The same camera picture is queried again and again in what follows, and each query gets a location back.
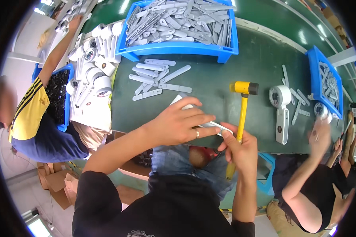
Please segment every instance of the gold ring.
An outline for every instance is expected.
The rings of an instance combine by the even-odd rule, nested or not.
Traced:
[[[199,138],[199,131],[197,129],[195,129],[195,131],[197,132],[197,139]]]

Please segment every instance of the black shirt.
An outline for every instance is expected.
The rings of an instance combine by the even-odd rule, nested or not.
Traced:
[[[255,236],[254,223],[232,221],[202,180],[188,175],[149,178],[149,193],[121,212],[119,194],[104,174],[79,178],[72,234],[80,236],[174,237]]]

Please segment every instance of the blue plastic bin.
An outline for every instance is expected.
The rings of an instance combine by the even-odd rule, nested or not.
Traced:
[[[230,0],[216,0],[219,3],[232,6]],[[129,9],[127,18],[131,16],[136,6],[145,7],[152,3],[153,0],[139,1],[132,4]],[[116,46],[116,55],[120,54],[127,59],[136,62],[139,61],[138,56],[150,55],[150,54],[202,54],[217,56],[218,63],[226,63],[232,54],[239,54],[239,44],[237,38],[235,14],[233,10],[228,10],[228,15],[232,19],[232,34],[231,34],[231,47],[217,46],[217,45],[205,45],[200,42],[162,42],[162,43],[149,43],[146,45],[137,45],[133,47],[126,47],[126,29],[128,26],[124,24],[123,30],[119,36],[119,41]]]
[[[57,74],[58,72],[60,71],[63,71],[63,70],[70,70],[70,74],[69,74],[69,79],[67,82],[69,82],[71,79],[74,78],[74,66],[69,63],[67,64],[66,66],[54,71],[52,73],[52,75],[54,74]],[[64,101],[64,124],[57,124],[57,128],[58,130],[60,131],[63,131],[63,132],[66,132],[67,130],[67,126],[70,124],[70,94],[68,94],[66,92],[66,98],[65,98],[65,101]]]
[[[274,195],[273,185],[272,185],[272,176],[274,169],[276,168],[276,159],[268,153],[258,153],[258,156],[265,159],[268,163],[271,164],[272,168],[270,169],[270,173],[266,178],[266,182],[262,183],[260,180],[257,180],[257,187],[262,191],[265,192],[267,195]]]
[[[322,102],[328,110],[337,115],[339,119],[343,118],[343,89],[342,78],[327,60],[326,56],[316,47],[310,49],[305,53],[309,57],[310,72],[311,72],[311,92],[315,100]],[[334,75],[339,90],[339,108],[336,108],[331,102],[322,94],[322,76],[319,71],[319,61],[328,64],[330,72]]]

